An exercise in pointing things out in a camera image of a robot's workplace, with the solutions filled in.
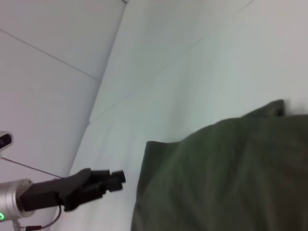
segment green fabric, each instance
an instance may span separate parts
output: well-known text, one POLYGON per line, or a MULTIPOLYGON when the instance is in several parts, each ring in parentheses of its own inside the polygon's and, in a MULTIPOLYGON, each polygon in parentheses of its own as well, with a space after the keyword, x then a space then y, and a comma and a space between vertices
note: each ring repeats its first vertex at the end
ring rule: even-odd
POLYGON ((181 142, 148 142, 131 230, 308 230, 308 116, 276 101, 181 142))

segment cable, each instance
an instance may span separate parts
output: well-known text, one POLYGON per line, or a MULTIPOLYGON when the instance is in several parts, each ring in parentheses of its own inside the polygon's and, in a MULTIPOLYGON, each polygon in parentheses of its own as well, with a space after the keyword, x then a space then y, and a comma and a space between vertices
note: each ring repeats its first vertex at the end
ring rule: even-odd
POLYGON ((53 222, 51 222, 51 223, 49 223, 48 225, 45 225, 45 226, 27 226, 26 227, 26 231, 43 230, 45 228, 50 227, 51 225, 53 225, 54 223, 57 222, 57 220, 61 216, 61 213, 62 213, 62 208, 61 208, 61 205, 59 205, 59 214, 58 214, 57 218, 53 222))
POLYGON ((45 226, 42 226, 42 228, 40 228, 40 229, 42 230, 42 229, 48 228, 48 227, 50 227, 51 225, 53 225, 54 223, 56 223, 57 220, 60 218, 61 213, 62 213, 62 208, 61 208, 61 205, 59 205, 59 214, 58 214, 57 218, 56 218, 52 223, 50 223, 50 224, 48 224, 48 225, 45 225, 45 226))
POLYGON ((33 170, 35 170, 35 171, 39 171, 39 172, 42 172, 42 173, 46 173, 46 174, 51 175, 51 176, 54 176, 54 177, 63 178, 63 177, 59 177, 59 176, 57 176, 57 175, 54 175, 54 174, 52 174, 52 173, 45 172, 45 171, 43 171, 43 170, 39 170, 39 169, 37 169, 37 168, 31 167, 31 166, 28 166, 28 165, 24 165, 24 164, 18 163, 18 162, 16 162, 16 161, 10 160, 10 159, 5 158, 5 157, 2 157, 2 160, 8 161, 8 162, 12 162, 12 163, 14 163, 14 164, 17 164, 17 165, 20 165, 20 166, 24 166, 24 167, 33 169, 33 170))

